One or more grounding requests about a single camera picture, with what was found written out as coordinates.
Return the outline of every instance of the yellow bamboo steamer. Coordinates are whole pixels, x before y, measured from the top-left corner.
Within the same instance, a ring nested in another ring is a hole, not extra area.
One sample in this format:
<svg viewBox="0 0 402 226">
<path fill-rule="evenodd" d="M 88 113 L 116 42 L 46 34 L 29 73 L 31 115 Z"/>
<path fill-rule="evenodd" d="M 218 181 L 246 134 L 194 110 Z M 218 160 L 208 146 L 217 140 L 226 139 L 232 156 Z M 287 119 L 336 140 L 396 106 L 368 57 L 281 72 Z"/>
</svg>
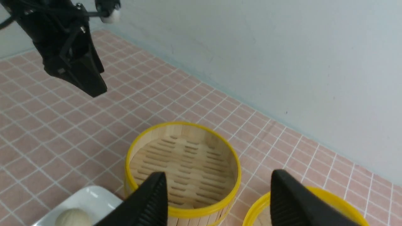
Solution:
<svg viewBox="0 0 402 226">
<path fill-rule="evenodd" d="M 345 200 L 321 188 L 307 188 L 322 201 L 331 205 L 333 208 L 357 224 L 361 226 L 370 226 L 360 212 Z M 271 226 L 270 202 L 270 192 L 259 198 L 247 212 L 247 215 L 244 218 L 243 226 Z"/>
<path fill-rule="evenodd" d="M 126 193 L 155 171 L 166 173 L 168 226 L 218 225 L 229 213 L 241 179 L 231 145 L 213 130 L 187 122 L 153 126 L 134 140 L 126 157 Z"/>
</svg>

